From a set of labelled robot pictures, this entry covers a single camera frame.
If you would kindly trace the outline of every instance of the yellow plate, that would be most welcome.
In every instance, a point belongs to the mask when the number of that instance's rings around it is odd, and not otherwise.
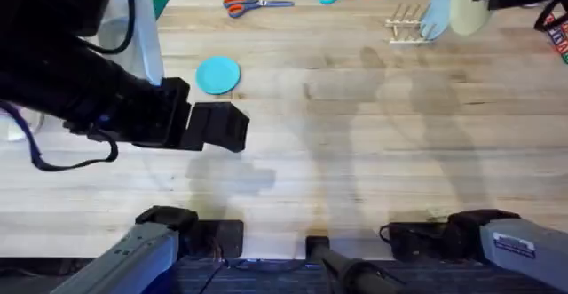
[[[452,0],[450,3],[450,25],[455,33],[470,36],[489,21],[492,12],[488,0]]]

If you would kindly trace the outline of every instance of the green object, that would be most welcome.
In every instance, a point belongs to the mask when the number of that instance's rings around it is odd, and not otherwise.
[[[170,0],[152,0],[152,2],[154,3],[154,15],[156,17],[156,20],[158,20],[158,18],[160,18],[160,15],[162,15],[163,9],[166,8],[166,5],[168,4]]]

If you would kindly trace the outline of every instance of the blue cable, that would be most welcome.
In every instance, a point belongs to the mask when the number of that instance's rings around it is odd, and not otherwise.
[[[29,129],[28,122],[26,122],[26,120],[21,116],[18,109],[14,107],[12,104],[1,100],[0,100],[0,109],[6,111],[6,113],[8,113],[13,118],[16,124],[21,128],[21,130],[26,135],[26,139],[28,140],[29,144],[29,154],[31,157],[32,164],[41,171],[66,171],[66,170],[85,167],[93,163],[99,163],[99,162],[111,163],[114,162],[118,157],[118,146],[116,145],[116,142],[106,133],[93,129],[92,131],[93,133],[97,133],[98,135],[105,138],[108,144],[110,145],[110,154],[106,159],[88,160],[71,166],[51,165],[42,159],[42,152],[40,151],[39,146],[36,143],[36,139],[34,139],[34,134],[32,134],[32,131]]]

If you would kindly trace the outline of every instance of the orange-handled scissors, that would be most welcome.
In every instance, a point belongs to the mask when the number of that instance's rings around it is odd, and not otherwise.
[[[227,9],[231,18],[237,19],[249,10],[258,9],[263,6],[294,6],[294,2],[265,0],[223,0],[223,6]]]

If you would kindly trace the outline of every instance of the blue plate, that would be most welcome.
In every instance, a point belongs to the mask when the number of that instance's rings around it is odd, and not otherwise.
[[[430,0],[430,8],[422,18],[420,34],[426,38],[432,24],[436,24],[427,36],[428,40],[437,39],[450,25],[450,0]]]
[[[234,89],[241,78],[239,65],[227,57],[210,57],[195,72],[197,86],[207,94],[224,94]]]

